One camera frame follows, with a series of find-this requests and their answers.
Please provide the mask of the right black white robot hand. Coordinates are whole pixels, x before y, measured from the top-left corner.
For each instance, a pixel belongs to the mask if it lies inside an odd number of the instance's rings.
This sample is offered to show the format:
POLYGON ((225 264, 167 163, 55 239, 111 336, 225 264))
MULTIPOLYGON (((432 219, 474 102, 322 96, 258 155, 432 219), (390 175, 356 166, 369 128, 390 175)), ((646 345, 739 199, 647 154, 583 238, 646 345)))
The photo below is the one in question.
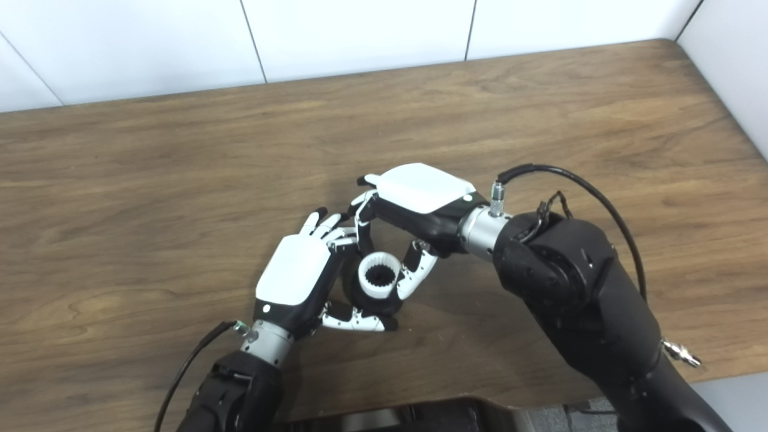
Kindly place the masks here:
POLYGON ((357 293, 366 301, 400 304, 442 258, 466 251, 463 224, 489 201, 469 181, 423 163, 410 163, 358 178, 368 190, 349 204, 358 249, 357 293), (406 256, 376 251, 372 223, 411 233, 406 256))

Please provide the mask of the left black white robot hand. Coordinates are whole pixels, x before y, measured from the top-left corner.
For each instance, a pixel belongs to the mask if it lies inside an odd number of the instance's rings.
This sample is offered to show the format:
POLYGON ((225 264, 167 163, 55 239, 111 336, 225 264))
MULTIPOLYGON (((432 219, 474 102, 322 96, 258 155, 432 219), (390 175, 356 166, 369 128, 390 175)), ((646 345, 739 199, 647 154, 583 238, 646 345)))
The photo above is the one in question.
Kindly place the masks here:
POLYGON ((271 323, 297 341, 321 326, 338 330, 393 332, 392 317, 330 300, 343 266, 357 252, 348 214, 313 211, 299 232, 282 238, 255 288, 255 323, 271 323))

